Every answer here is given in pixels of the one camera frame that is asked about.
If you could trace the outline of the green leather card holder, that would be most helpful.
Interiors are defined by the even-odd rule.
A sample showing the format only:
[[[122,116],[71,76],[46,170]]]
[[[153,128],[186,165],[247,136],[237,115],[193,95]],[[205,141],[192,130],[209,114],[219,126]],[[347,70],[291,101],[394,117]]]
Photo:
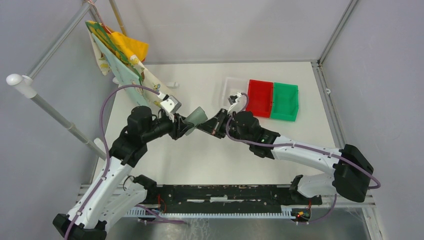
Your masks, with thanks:
[[[208,117],[201,106],[197,107],[188,117],[183,120],[183,123],[187,125],[187,131],[185,135],[190,135],[198,125],[206,122]]]

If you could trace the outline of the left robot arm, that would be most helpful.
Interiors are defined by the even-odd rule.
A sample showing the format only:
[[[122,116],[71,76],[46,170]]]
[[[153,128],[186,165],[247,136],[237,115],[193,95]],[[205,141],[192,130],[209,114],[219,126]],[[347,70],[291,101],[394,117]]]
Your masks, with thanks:
[[[104,240],[130,209],[141,202],[151,204],[156,200],[157,190],[152,187],[155,181],[141,175],[129,182],[126,192],[110,200],[147,152],[149,142],[164,135],[177,140],[195,127],[179,114],[173,120],[167,115],[153,117],[148,106],[137,106],[131,111],[127,126],[112,146],[106,148],[108,159],[95,182],[68,213],[59,213],[54,218],[53,225],[65,240]]]

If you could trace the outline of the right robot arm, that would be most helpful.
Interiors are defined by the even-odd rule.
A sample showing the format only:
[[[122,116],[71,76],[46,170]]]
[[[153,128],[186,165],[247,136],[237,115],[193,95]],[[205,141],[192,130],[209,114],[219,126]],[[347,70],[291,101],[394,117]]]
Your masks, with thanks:
[[[257,157],[294,162],[321,173],[298,175],[291,183],[289,199],[302,204],[308,198],[338,194],[352,202],[365,201],[374,168],[354,145],[343,148],[318,147],[302,143],[268,130],[250,111],[230,114],[221,109],[213,118],[201,123],[197,129],[214,137],[249,146]]]

